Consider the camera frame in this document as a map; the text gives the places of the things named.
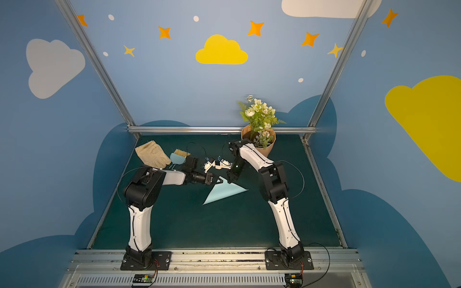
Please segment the light blue square paper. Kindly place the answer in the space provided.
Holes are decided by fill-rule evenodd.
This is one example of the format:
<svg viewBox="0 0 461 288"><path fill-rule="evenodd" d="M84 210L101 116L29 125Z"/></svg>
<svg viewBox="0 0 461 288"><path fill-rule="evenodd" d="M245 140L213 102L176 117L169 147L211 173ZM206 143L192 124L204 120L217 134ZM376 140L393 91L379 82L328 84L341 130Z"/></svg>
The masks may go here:
<svg viewBox="0 0 461 288"><path fill-rule="evenodd" d="M224 179L222 176L219 177L219 180L219 183L217 183L210 191L203 205L207 205L247 191L247 189L244 187L241 187L235 183L229 183L228 180Z"/></svg>

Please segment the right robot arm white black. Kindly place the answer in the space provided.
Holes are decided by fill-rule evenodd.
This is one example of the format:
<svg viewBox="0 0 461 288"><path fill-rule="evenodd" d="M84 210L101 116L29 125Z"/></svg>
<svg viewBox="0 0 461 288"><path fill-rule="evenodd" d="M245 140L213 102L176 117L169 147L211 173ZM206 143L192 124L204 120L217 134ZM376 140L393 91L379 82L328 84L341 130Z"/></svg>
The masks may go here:
<svg viewBox="0 0 461 288"><path fill-rule="evenodd" d="M289 209L286 171L282 162L275 162L263 155L248 139L229 142L229 150L235 157L227 171L229 183L237 181L246 164L259 175L260 192L270 205L279 233L279 247L283 264L297 264L304 256L304 247L298 236Z"/></svg>

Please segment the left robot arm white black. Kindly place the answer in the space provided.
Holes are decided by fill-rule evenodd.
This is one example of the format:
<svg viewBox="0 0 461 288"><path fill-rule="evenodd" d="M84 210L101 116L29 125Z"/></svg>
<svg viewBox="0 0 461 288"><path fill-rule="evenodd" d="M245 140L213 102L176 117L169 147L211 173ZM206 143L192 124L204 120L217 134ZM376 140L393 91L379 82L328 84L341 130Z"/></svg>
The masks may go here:
<svg viewBox="0 0 461 288"><path fill-rule="evenodd" d="M162 187L198 183L213 188L223 184L219 176L196 170L197 162L197 158L187 156L179 170L157 169L146 164L136 169L124 191L130 213L130 239L122 260L122 271L158 267L152 251L151 213Z"/></svg>

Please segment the small blue hand brush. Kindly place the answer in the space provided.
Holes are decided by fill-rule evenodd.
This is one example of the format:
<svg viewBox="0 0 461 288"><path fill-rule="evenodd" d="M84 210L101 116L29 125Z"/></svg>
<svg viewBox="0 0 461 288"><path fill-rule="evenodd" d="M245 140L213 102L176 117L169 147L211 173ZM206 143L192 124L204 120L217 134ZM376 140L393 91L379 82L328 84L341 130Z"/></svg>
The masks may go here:
<svg viewBox="0 0 461 288"><path fill-rule="evenodd" d="M186 162L186 158L190 155L190 153L176 149L174 152L172 152L169 156L171 164L174 165L181 165Z"/></svg>

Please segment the terracotta flower pot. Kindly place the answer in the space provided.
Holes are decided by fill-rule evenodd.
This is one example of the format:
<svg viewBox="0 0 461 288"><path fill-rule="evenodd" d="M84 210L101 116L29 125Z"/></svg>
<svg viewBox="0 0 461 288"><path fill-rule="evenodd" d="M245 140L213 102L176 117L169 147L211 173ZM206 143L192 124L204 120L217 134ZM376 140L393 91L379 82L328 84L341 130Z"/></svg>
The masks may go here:
<svg viewBox="0 0 461 288"><path fill-rule="evenodd" d="M248 139L254 144L255 148L263 155L268 157L273 149L276 141L276 133L273 129L263 131L266 138L262 138L263 142L260 142L261 137L258 133L254 133L252 126L249 124L245 126L241 131L241 139Z"/></svg>

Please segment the beige work glove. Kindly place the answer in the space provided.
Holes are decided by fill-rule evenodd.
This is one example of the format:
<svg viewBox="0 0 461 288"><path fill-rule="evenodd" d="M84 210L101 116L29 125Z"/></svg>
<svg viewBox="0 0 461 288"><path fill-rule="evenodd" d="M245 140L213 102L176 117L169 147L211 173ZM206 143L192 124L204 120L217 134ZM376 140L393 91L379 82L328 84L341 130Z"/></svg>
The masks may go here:
<svg viewBox="0 0 461 288"><path fill-rule="evenodd" d="M143 164L152 168L164 169L172 164L170 158L164 153L161 146L153 140L136 147L135 152Z"/></svg>

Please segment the artificial white flower plant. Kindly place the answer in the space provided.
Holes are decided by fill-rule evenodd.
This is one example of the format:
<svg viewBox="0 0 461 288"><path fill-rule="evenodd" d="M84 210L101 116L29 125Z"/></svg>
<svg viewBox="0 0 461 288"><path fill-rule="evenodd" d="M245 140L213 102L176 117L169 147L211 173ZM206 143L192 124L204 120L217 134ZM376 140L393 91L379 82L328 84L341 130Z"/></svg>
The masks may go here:
<svg viewBox="0 0 461 288"><path fill-rule="evenodd" d="M273 126L277 124L285 124L283 120L277 118L275 108L252 95L247 97L247 103L238 102L238 105L242 119L247 125L252 126L254 133L259 134L261 143L262 138L266 138L263 131L273 129Z"/></svg>

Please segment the right controller board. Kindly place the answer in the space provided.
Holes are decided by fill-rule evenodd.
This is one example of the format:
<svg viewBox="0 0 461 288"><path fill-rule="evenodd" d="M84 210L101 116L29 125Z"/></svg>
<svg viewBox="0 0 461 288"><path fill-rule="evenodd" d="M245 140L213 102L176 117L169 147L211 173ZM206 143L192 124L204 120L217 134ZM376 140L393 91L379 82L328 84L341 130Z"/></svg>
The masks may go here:
<svg viewBox="0 0 461 288"><path fill-rule="evenodd" d="M285 274L285 288L301 288L303 283L301 274Z"/></svg>

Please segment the controller board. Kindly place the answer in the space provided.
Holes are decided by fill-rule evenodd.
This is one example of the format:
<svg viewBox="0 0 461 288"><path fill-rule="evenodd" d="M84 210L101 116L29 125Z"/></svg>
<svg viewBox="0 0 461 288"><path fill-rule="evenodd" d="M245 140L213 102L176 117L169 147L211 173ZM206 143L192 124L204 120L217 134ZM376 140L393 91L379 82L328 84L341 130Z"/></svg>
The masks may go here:
<svg viewBox="0 0 461 288"><path fill-rule="evenodd" d="M285 274L285 288L301 288L303 283L301 274Z"/></svg>
<svg viewBox="0 0 461 288"><path fill-rule="evenodd" d="M155 274L135 274L132 279L132 287L148 288L156 282Z"/></svg>

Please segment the left controller board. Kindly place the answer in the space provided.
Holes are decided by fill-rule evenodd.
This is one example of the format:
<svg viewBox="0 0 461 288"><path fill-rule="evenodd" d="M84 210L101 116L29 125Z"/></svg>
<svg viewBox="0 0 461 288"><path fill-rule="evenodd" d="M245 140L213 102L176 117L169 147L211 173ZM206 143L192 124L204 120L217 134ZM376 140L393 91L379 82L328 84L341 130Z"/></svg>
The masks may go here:
<svg viewBox="0 0 461 288"><path fill-rule="evenodd" d="M148 288L156 282L155 274L135 274L132 279L132 287Z"/></svg>

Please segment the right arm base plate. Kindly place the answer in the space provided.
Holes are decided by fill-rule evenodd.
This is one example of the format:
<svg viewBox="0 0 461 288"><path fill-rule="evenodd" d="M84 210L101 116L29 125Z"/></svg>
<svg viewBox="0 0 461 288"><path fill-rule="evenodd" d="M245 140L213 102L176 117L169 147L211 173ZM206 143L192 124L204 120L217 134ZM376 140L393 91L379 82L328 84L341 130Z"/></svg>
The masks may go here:
<svg viewBox="0 0 461 288"><path fill-rule="evenodd" d="M281 251L266 250L264 253L267 270L314 270L313 259L309 251L305 251L301 258L288 260Z"/></svg>

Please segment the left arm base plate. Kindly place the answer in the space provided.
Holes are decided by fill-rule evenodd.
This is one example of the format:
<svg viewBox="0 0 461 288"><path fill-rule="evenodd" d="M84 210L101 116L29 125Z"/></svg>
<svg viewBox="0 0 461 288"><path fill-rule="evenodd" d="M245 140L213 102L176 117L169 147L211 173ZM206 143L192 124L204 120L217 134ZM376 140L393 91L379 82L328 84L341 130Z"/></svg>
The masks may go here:
<svg viewBox="0 0 461 288"><path fill-rule="evenodd" d="M151 251L138 252L130 250L126 252L122 264L121 271L167 271L169 269L172 252L168 251Z"/></svg>

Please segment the aluminium back frame bar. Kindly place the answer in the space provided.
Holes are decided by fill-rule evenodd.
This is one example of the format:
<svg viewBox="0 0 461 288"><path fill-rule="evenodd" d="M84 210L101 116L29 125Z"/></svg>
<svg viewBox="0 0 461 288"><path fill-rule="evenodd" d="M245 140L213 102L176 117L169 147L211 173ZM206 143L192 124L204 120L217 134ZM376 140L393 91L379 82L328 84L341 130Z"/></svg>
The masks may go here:
<svg viewBox="0 0 461 288"><path fill-rule="evenodd" d="M157 127L157 126L128 126L129 133L176 133L176 134L240 134L242 127ZM280 134L314 134L315 127L274 127Z"/></svg>

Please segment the aluminium front rail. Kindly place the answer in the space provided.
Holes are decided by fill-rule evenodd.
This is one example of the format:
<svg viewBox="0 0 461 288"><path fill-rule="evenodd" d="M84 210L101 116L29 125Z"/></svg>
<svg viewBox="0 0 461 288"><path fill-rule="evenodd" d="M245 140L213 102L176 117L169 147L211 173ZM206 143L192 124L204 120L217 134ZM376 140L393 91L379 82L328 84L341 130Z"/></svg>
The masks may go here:
<svg viewBox="0 0 461 288"><path fill-rule="evenodd" d="M369 288L358 251L309 247L314 270L267 270L269 248L167 249L167 271L121 271L122 250L78 250L61 280L62 288L132 287L135 274L155 274L149 288L284 288L285 274L301 274L303 288Z"/></svg>

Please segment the right aluminium frame post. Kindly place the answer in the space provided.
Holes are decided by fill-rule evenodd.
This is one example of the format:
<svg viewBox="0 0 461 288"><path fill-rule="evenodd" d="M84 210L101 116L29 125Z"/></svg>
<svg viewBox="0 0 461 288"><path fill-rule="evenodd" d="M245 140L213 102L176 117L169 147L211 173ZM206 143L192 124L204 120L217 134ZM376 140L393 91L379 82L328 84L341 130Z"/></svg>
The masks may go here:
<svg viewBox="0 0 461 288"><path fill-rule="evenodd" d="M337 58L330 78L328 79L325 89L323 90L323 93L321 94L321 97L318 100L313 114L309 120L307 125L308 132L303 134L302 140L304 144L307 144L311 135L316 133L316 127L321 118L321 115L337 85L337 82L341 77L343 69L347 64L358 39L360 38L361 32L365 27L368 18L370 18L370 16L373 14L372 10L374 10L375 7L379 7L380 4L381 1L366 0L362 2L358 10L358 14L354 19L351 29L349 30L349 34L343 43L343 49L340 51L340 55Z"/></svg>

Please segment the aluminium frame post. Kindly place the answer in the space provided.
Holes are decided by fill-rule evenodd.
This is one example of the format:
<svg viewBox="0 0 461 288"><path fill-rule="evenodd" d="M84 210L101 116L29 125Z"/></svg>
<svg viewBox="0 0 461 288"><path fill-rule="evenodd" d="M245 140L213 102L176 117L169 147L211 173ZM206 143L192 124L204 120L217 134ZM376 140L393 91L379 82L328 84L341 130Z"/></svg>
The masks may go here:
<svg viewBox="0 0 461 288"><path fill-rule="evenodd" d="M323 93L321 94L321 97L318 100L313 114L309 120L307 125L308 132L303 134L302 140L304 144L307 144L311 135L316 133L316 127L321 118L321 115L337 85L337 82L341 77L343 69L347 64L358 39L360 38L361 32L365 27L368 18L370 18L370 16L373 14L372 10L374 10L375 7L379 7L380 4L381 1L366 0L362 2L358 10L358 14L354 19L351 29L349 30L349 34L343 43L343 49L340 51L340 55L337 58L330 78L328 79L325 89L323 90Z"/></svg>
<svg viewBox="0 0 461 288"><path fill-rule="evenodd" d="M71 4L70 1L67 0L56 0L55 1L57 7L59 8L61 14L63 15L64 19L71 27L74 35L76 36L78 42L80 43L82 49L86 53L86 56L90 60L92 66L94 67L95 71L97 72L100 80L102 81L104 87L108 91L111 99L113 100L116 108L118 109L119 113L125 120L127 124L127 129L130 127L134 127L136 124L134 122L133 117L131 116L128 108L123 101L120 93L118 92L115 84L113 83L112 79L110 78L109 73L105 69L101 58L98 56L98 53L93 46L90 37L84 30L84 26L80 23L80 20Z"/></svg>

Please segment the left aluminium frame post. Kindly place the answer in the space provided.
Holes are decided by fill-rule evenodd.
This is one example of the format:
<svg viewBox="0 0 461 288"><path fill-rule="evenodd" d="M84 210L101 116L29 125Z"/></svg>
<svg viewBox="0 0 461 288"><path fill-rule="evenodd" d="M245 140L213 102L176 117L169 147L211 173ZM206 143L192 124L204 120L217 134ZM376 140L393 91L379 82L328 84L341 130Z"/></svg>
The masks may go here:
<svg viewBox="0 0 461 288"><path fill-rule="evenodd" d="M127 129L130 127L134 127L136 124L134 122L133 117L131 116L128 108L123 101L120 93L118 92L115 84L113 83L112 79L110 78L109 73L105 69L101 58L98 56L98 53L93 46L90 37L84 30L84 26L80 23L80 20L71 4L70 1L67 0L56 0L55 1L57 7L59 8L61 14L63 15L64 19L71 27L74 35L76 36L78 42L80 43L82 49L86 53L86 56L90 60L92 66L94 67L95 71L97 72L100 80L102 81L104 87L108 91L111 99L113 100L116 108L118 109L119 113L125 120L127 124Z"/></svg>

